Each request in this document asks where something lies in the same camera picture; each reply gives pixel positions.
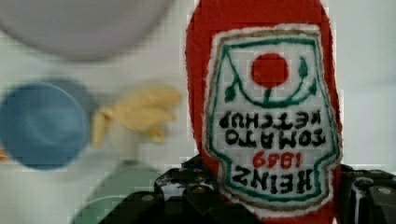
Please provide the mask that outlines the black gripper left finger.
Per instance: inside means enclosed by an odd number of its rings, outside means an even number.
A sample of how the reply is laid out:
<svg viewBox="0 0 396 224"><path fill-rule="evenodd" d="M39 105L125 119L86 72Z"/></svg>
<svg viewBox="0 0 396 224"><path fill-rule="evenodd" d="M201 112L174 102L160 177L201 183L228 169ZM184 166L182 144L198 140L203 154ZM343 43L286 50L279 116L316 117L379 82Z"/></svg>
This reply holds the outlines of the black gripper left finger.
<svg viewBox="0 0 396 224"><path fill-rule="evenodd" d="M240 203L220 195L216 178L197 155L159 176L153 191L138 191L99 224L263 224Z"/></svg>

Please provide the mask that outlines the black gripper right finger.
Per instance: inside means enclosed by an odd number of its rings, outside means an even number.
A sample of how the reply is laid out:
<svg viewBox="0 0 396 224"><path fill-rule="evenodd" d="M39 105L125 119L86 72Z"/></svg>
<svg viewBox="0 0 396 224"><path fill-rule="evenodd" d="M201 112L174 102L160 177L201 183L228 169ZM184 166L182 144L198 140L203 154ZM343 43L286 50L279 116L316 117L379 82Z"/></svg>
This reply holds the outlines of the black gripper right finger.
<svg viewBox="0 0 396 224"><path fill-rule="evenodd" d="M337 224L396 224L395 175L342 165Z"/></svg>

